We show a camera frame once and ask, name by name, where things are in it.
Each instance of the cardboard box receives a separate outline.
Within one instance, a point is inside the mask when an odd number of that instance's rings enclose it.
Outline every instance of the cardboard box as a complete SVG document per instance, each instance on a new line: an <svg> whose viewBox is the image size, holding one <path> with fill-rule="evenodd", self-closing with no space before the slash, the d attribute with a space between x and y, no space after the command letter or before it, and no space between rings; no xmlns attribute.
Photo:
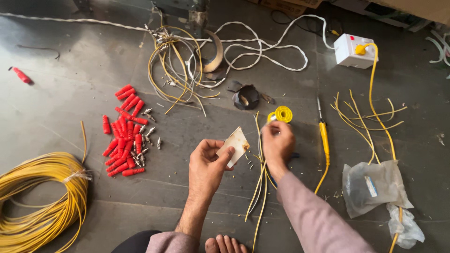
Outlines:
<svg viewBox="0 0 450 253"><path fill-rule="evenodd" d="M306 10L306 7L303 5L295 5L282 0L261 0L260 4L272 9L281 10L287 15L293 17L301 16Z"/></svg>
<svg viewBox="0 0 450 253"><path fill-rule="evenodd" d="M322 2L322 0L284 0L284 1L295 5L303 5L313 9L316 9Z"/></svg>
<svg viewBox="0 0 450 253"><path fill-rule="evenodd" d="M371 0L374 3L450 26L448 0Z"/></svg>

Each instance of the floor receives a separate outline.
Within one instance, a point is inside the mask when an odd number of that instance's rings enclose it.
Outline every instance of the floor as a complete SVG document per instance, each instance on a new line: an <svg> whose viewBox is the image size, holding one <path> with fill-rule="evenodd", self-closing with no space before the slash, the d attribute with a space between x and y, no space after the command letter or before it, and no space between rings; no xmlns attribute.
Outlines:
<svg viewBox="0 0 450 253"><path fill-rule="evenodd" d="M92 18L142 27L152 21L148 6L140 1L92 0ZM83 18L72 14L76 7L70 0L0 1L0 11L41 17ZM447 252L450 248L450 86L445 77L448 69L429 64L438 51L426 41L428 31L403 32L399 28L363 17L323 3L309 10L342 21L346 33L372 38L380 49L373 99L379 112L389 110L386 98L395 108L408 109L395 114L388 125L405 121L391 130L409 200L411 212L425 234L425 242L411 250L396 247L395 252ZM286 25L270 19L270 9L242 0L212 1L210 30L215 31L227 21L241 21L252 27L258 36L274 44ZM240 26L230 26L219 33L221 39L253 38ZM329 35L328 43L336 37ZM1 172L22 161L53 151L67 151L78 158L83 155L80 120L84 121L88 139L86 167L94 179L89 188L87 220L75 244L67 252L111 252L121 241L141 230L173 230L188 194L189 154L203 138L225 139L241 126L257 152L257 132L253 114L264 118L279 105L293 111L291 122L297 138L296 151L301 157L289 164L307 187L314 189L324 169L324 154L318 128L316 97L322 101L323 117L328 123L331 166L319 195L332 196L342 187L344 164L354 166L368 161L371 150L364 139L346 125L328 105L340 93L341 101L349 101L350 88L360 110L369 114L370 70L337 66L332 50L320 37L292 27L282 45L301 47L308 57L308 67L291 72L266 59L249 70L231 70L228 80L215 91L219 100L204 101L207 117L195 109L176 106L164 115L168 103L158 98L148 83L147 62L153 52L152 39L143 32L123 28L79 23L31 21L0 17L0 156ZM16 44L49 47L61 52L59 60L51 51L18 48ZM240 54L233 49L228 57ZM290 49L268 51L267 54L288 66L302 66L304 59ZM246 66L254 57L241 59L237 66ZM8 72L10 66L23 70L35 85L21 83ZM252 111L239 111L226 91L232 80L254 84L275 98L276 104L260 103ZM157 135L164 141L162 150L152 148L147 171L133 177L106 176L102 152L111 136L102 132L101 116L116 117L114 108L120 104L114 92L131 83L157 119ZM376 150L382 160L392 158L385 133L373 133ZM201 244L209 237L227 234L248 247L252 246L260 206L249 221L244 214L254 191L259 172L249 170L241 161L233 172L225 172L214 196L203 226ZM290 228L283 207L270 187L268 202L256 242L258 252L302 252L294 230ZM49 203L64 193L59 184L44 184L22 199L25 203ZM386 252L391 244L389 213L384 205L369 213L350 219L342 198L328 199L330 205L356 229L377 252ZM71 226L40 252L54 252L74 233Z"/></svg>

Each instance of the yellow soldering iron handle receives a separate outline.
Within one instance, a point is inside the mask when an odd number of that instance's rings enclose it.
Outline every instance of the yellow soldering iron handle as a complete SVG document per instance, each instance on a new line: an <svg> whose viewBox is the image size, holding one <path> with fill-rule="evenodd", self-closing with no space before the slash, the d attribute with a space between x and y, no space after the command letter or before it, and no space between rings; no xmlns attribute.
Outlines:
<svg viewBox="0 0 450 253"><path fill-rule="evenodd" d="M324 151L327 160L327 165L330 165L330 147L328 146L327 127L324 122L320 122L319 128L320 128L320 135L322 135L322 141L324 143Z"/></svg>

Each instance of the pink shirt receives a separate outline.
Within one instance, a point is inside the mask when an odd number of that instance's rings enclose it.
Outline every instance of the pink shirt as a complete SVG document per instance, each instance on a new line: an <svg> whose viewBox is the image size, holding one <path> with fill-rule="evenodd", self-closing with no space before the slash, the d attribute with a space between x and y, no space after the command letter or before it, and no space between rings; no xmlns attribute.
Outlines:
<svg viewBox="0 0 450 253"><path fill-rule="evenodd" d="M375 253L328 203L291 172L280 180L277 199L305 253ZM199 242L188 235L163 232L151 237L146 253L194 253L198 247Z"/></svg>

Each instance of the plastic bag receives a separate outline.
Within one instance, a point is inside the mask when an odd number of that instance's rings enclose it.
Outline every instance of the plastic bag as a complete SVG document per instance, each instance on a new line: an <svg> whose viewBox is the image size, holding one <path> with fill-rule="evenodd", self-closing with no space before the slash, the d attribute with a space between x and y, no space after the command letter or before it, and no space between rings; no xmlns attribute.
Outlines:
<svg viewBox="0 0 450 253"><path fill-rule="evenodd" d="M394 238L394 234L398 233L397 245L405 249L410 249L416 245L417 241L423 242L425 240L422 230L413 220L414 215L412 213L406 209L402 209L403 216L400 223L398 216L399 208L391 203L387 203L386 208L391 215L391 220L389 221L391 238Z"/></svg>
<svg viewBox="0 0 450 253"><path fill-rule="evenodd" d="M361 162L354 167L344 165L342 188L350 218L374 209L383 203L413 208L405 192L397 160L370 164Z"/></svg>

